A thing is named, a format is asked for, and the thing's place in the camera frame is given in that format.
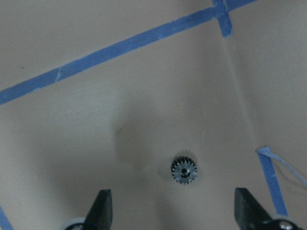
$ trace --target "blue tape strip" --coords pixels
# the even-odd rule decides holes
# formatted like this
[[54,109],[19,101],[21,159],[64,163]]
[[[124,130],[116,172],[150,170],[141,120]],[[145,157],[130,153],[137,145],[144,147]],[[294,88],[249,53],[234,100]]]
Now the blue tape strip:
[[288,216],[272,161],[270,157],[267,156],[267,154],[272,154],[270,148],[263,147],[256,150],[256,152],[258,153],[260,162],[262,164],[263,172],[270,190],[276,213],[279,215]]
[[227,11],[233,11],[254,1],[256,0],[224,0],[224,3]]
[[93,66],[126,54],[130,51],[146,46],[150,43],[164,39],[176,33],[182,32],[199,24],[217,18],[223,36],[232,33],[232,25],[228,17],[228,11],[241,7],[255,0],[227,0],[227,7],[222,0],[213,0],[215,7],[198,11],[188,16],[166,23],[142,34],[128,38],[122,42],[98,50],[81,59],[72,61],[59,68],[43,73],[32,79],[21,82],[0,92],[0,105],[22,97],[28,93],[39,90],[57,81],[66,79]]
[[0,227],[2,230],[13,230],[9,220],[7,219],[3,209],[0,207]]
[[284,159],[282,159],[281,157],[273,154],[271,151],[267,151],[267,150],[262,151],[261,154],[264,155],[264,156],[267,156],[269,158],[280,161],[284,166],[286,166],[294,174],[294,176],[297,179],[299,179],[301,182],[303,182],[304,185],[307,186],[307,180],[305,180],[300,174],[298,174],[298,172],[295,171]]
[[228,12],[224,6],[223,0],[212,0],[213,5],[219,9],[220,15],[217,16],[223,37],[228,37],[232,34],[232,24],[228,16]]

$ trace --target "scuff mark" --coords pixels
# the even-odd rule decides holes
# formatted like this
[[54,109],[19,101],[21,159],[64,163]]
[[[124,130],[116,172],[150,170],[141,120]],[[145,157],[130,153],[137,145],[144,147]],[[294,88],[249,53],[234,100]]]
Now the scuff mark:
[[61,78],[61,76],[62,76],[62,74],[61,74],[61,69],[62,69],[62,67],[59,68],[58,73],[57,73],[57,77],[56,77],[56,79],[54,80],[54,82],[59,81],[59,79]]
[[130,123],[131,123],[131,122],[128,122],[128,123],[126,123],[124,126],[122,126],[122,127],[119,129],[119,131],[116,132],[116,136],[118,136],[118,135],[124,130],[124,128],[127,127]]

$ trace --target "small pinion gear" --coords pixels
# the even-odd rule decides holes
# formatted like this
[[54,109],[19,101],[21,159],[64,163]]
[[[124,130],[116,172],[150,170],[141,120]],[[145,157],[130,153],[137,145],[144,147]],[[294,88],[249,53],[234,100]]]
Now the small pinion gear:
[[171,166],[174,180],[180,184],[188,184],[195,180],[197,168],[194,161],[188,157],[176,158]]

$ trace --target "gear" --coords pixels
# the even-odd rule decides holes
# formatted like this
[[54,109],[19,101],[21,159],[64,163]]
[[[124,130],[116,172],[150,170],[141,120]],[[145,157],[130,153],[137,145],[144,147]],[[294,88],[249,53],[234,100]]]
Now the gear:
[[178,157],[171,166],[174,180],[180,184],[188,184],[195,180],[197,176],[197,168],[191,158]]

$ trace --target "gear teeth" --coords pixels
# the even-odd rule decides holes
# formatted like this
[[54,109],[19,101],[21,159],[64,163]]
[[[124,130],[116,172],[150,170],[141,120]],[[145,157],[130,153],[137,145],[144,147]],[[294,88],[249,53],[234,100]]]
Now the gear teeth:
[[[182,169],[187,169],[188,172],[182,172]],[[197,176],[197,168],[194,161],[185,156],[179,156],[172,162],[171,172],[174,180],[180,184],[189,184]]]

